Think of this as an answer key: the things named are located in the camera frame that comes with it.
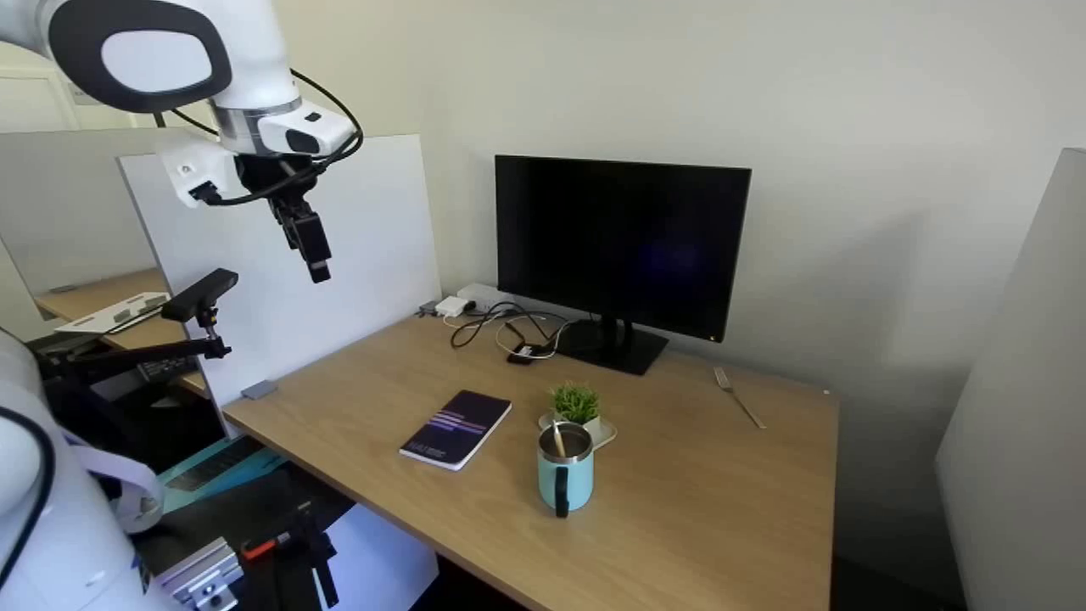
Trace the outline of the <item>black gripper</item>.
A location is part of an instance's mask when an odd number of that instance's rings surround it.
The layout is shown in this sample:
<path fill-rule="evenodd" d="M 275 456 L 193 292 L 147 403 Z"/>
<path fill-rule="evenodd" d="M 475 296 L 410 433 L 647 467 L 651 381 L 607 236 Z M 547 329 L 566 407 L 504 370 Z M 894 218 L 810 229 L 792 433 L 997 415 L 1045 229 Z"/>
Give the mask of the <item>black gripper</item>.
<path fill-rule="evenodd" d="M 308 280 L 329 280 L 329 243 L 305 204 L 305 193 L 315 187 L 313 164 L 301 157 L 238 157 L 238 180 L 246 193 L 265 196 L 271 218 L 285 231 L 285 243 L 301 250 Z"/>

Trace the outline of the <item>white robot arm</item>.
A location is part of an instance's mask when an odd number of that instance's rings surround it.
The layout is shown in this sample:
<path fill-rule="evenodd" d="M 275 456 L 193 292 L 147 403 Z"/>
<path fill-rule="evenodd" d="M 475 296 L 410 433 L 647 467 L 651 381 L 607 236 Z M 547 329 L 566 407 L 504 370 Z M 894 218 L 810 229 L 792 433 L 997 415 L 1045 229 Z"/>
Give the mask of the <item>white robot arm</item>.
<path fill-rule="evenodd" d="M 357 117 L 288 65 L 271 0 L 0 0 L 0 40 L 140 117 L 208 103 L 212 132 L 160 154 L 191 206 L 265 200 L 313 283 L 329 238 L 305 193 L 364 145 Z"/>

